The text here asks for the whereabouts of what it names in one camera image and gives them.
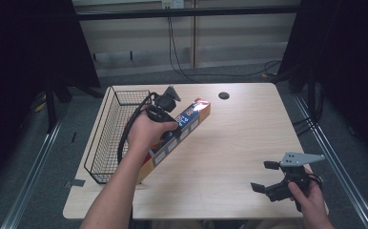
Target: box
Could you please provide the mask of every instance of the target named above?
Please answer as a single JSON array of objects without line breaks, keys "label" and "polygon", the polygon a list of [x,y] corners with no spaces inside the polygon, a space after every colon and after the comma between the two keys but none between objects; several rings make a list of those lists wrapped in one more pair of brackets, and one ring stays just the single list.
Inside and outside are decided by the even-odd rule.
[{"label": "box", "polygon": [[211,103],[197,98],[186,110],[175,118],[181,127],[181,136],[174,137],[168,133],[164,140],[155,144],[143,161],[136,183],[142,182],[157,165],[166,158],[178,144],[198,127],[211,113]]}]

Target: electrical outlet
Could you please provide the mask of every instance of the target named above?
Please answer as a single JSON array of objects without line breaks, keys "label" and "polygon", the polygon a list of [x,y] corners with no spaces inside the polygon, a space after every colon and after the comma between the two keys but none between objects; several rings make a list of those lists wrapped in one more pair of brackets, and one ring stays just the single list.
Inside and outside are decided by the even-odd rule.
[{"label": "electrical outlet", "polygon": [[173,9],[184,9],[184,0],[173,0]]},{"label": "electrical outlet", "polygon": [[161,9],[172,9],[173,0],[163,0],[161,1]]}]

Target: black horizontal bar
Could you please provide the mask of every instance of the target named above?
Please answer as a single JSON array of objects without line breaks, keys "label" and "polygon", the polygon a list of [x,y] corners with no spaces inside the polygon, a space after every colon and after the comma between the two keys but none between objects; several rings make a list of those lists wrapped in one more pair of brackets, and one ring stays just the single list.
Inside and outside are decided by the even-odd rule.
[{"label": "black horizontal bar", "polygon": [[317,11],[323,9],[324,9],[323,7],[272,6],[272,7],[248,7],[248,8],[99,11],[99,12],[79,12],[77,14],[36,15],[36,16],[29,16],[29,18],[40,17],[55,20],[77,19],[79,21],[90,21],[90,20],[130,19],[130,18],[295,13],[312,10]]}]

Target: table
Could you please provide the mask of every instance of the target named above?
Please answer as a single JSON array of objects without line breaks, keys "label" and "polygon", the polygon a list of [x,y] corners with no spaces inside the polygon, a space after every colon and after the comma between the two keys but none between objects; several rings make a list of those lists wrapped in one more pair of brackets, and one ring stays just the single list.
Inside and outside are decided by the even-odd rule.
[{"label": "table", "polygon": [[[150,90],[168,85],[114,86],[116,91]],[[294,219],[302,215],[289,200],[271,202],[250,182],[272,185],[283,180],[263,161],[281,161],[285,152],[301,152],[276,86],[269,83],[180,84],[176,116],[197,97],[211,102],[210,116],[169,154],[141,184],[133,200],[134,219]],[[228,99],[218,97],[226,92]],[[94,123],[97,126],[99,113]],[[89,138],[64,208],[67,219],[82,219],[103,188],[84,169]]]}]

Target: black wire basket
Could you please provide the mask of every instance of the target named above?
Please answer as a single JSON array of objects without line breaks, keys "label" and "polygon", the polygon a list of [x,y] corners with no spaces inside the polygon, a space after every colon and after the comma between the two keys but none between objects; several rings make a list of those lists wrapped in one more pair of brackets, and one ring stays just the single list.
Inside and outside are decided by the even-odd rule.
[{"label": "black wire basket", "polygon": [[[118,167],[117,151],[125,125],[134,110],[150,94],[150,91],[115,91],[109,87],[105,96],[105,104],[95,130],[90,149],[84,164],[85,169],[99,184],[107,183]],[[122,157],[128,149],[124,145]]]}]

